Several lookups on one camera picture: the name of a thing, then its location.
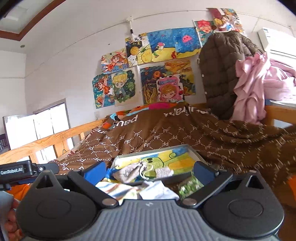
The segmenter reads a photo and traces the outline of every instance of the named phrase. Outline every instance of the air conditioner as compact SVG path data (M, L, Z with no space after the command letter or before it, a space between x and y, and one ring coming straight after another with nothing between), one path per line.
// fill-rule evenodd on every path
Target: air conditioner
M296 59L296 38L293 36L270 28L260 29L258 35L266 52Z

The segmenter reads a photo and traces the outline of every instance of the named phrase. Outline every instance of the dark quilted jacket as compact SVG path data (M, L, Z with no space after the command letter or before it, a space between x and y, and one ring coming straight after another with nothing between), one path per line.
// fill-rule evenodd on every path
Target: dark quilted jacket
M232 116L238 77L235 62L253 56L259 49L250 39L236 31L211 35L200 52L200 70L207 105L221 120Z

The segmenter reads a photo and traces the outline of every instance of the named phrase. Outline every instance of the pink clothes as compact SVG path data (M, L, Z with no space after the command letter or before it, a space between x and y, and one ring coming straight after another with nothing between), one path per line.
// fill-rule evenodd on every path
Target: pink clothes
M296 70L270 59L267 53L256 53L235 64L237 99L231 120L260 124L265 118L265 99L283 100L294 94Z

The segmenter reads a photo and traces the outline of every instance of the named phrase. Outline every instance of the pink patch on blanket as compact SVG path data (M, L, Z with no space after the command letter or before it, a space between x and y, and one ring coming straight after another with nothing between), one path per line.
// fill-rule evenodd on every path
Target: pink patch on blanket
M153 109L168 109L170 108L171 105L168 102L156 102L156 103L152 103L149 105L149 109L153 110Z

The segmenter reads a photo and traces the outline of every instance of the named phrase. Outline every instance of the poster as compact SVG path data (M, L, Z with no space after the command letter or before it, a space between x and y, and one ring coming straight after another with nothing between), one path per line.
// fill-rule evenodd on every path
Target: poster
M156 81L158 98L162 102L183 100L183 86L179 82L180 74L159 78Z
M151 104L159 101L156 81L166 76L166 68L164 66L153 66L140 69L142 94L144 104Z
M114 105L113 88L110 74L97 75L93 81L96 108Z
M209 36L211 36L215 32L215 29L217 27L214 24L214 21L200 20L193 22L196 27L198 37L200 39L200 45L201 47L203 47Z
M103 55L101 61L103 74L111 74L129 67L125 48Z
M219 31L238 31L247 36L237 13L230 8L208 8Z
M147 33L138 35L136 41L126 38L126 53L130 67L151 62L152 51Z
M153 62L166 61L177 57L172 34L172 29L165 29L147 34L151 45Z
M173 28L176 57L185 58L200 52L200 42L195 28Z
M132 69L111 74L115 106L139 101L140 89L136 86L135 74Z
M190 60L176 60L165 63L166 75L180 74L179 81L183 85L184 95L195 95L194 75Z

